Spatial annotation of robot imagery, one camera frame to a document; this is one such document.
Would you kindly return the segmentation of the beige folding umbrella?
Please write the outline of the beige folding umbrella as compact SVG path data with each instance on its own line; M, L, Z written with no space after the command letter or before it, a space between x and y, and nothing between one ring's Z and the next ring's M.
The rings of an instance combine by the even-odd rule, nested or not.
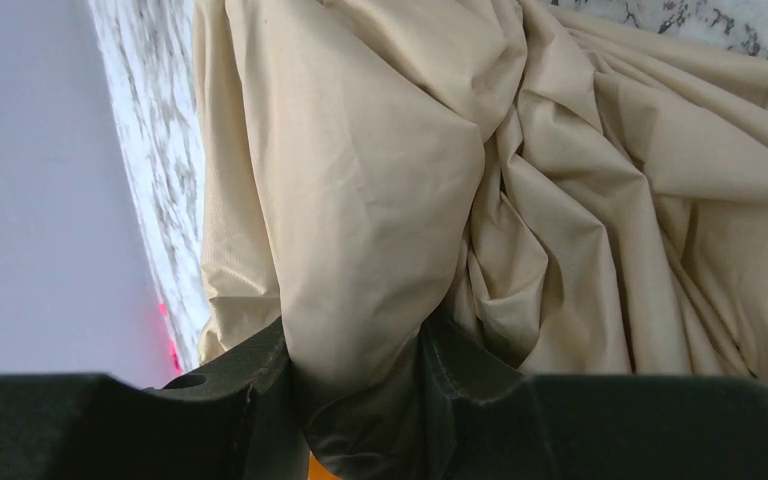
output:
M768 60L536 1L198 1L211 361L281 320L343 478L420 475L421 324L768 386Z

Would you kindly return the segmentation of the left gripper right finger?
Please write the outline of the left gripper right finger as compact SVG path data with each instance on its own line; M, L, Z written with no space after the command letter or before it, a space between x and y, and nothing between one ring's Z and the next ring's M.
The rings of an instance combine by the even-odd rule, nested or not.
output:
M768 389L735 377L525 375L423 324L433 479L768 479Z

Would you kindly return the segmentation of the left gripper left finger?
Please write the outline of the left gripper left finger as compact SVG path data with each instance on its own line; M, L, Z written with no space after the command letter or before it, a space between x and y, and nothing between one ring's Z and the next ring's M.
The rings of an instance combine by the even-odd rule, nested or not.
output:
M0 479L304 479L274 322L160 389L105 374L0 376Z

